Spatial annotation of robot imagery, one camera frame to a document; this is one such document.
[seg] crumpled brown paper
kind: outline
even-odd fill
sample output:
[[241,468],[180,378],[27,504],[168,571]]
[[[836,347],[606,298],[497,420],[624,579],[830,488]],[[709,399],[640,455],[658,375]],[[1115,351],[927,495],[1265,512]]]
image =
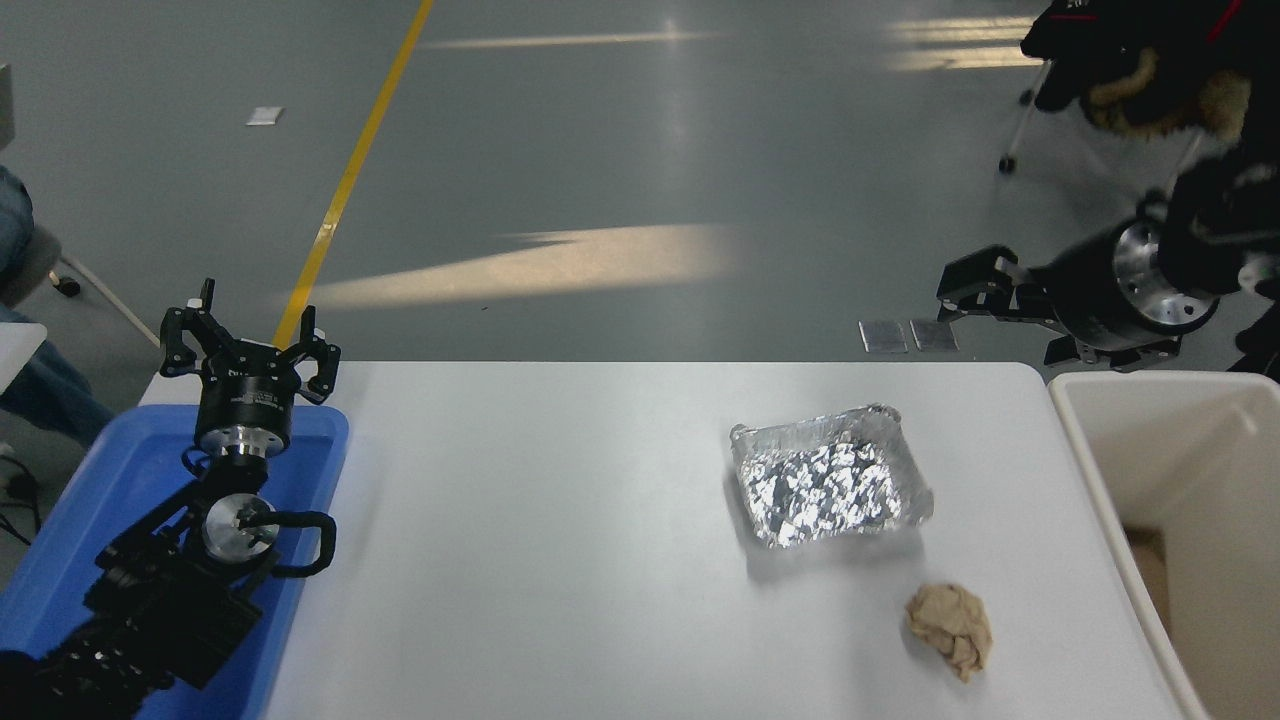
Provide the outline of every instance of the crumpled brown paper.
[[906,625],[938,650],[964,680],[987,665],[991,623],[982,598],[956,584],[920,585],[906,603]]

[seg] white table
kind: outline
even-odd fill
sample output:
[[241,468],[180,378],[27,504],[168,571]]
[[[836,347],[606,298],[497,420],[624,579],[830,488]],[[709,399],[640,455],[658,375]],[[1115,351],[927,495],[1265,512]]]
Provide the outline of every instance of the white table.
[[[730,428],[869,402],[902,411],[933,519],[759,546]],[[269,717],[1178,716],[1029,368],[346,363],[332,404],[338,555]],[[986,601],[969,685],[904,629],[927,582]]]
[[18,377],[47,336],[40,323],[0,323],[0,391]]

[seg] person's leg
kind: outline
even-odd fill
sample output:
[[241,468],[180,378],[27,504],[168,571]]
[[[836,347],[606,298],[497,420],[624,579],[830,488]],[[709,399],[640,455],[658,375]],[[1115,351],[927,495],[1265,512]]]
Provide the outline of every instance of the person's leg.
[[[0,305],[0,322],[31,320]],[[40,343],[36,355],[0,393],[0,410],[13,413],[37,428],[63,433],[84,447],[93,443],[97,433],[114,416],[93,398],[88,380],[47,341]]]
[[17,176],[0,165],[0,282],[17,274],[36,231],[31,197]]

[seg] crumpled aluminum foil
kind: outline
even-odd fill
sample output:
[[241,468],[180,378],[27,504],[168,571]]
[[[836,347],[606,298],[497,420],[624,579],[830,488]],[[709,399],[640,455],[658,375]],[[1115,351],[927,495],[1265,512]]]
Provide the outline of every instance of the crumpled aluminum foil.
[[755,536],[791,547],[929,519],[933,492],[901,419],[887,405],[869,405],[790,425],[735,427],[733,462]]

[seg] metal plate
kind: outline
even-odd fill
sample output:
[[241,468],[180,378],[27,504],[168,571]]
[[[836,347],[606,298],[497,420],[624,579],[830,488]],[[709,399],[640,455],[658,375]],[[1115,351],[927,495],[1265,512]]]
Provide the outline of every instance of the metal plate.
[[246,126],[274,126],[280,119],[284,108],[253,108],[253,114],[248,117]]
[[1211,314],[1215,301],[1184,295],[1169,282],[1156,261],[1158,250],[1160,232],[1149,222],[1120,233],[1111,265],[1125,300],[1148,320],[1174,329]]
[[951,332],[951,323],[938,323],[937,320],[911,320],[911,336],[920,352],[956,352],[956,336]]
[[867,352],[906,352],[902,325],[895,320],[859,320],[858,329],[863,333],[863,347]]

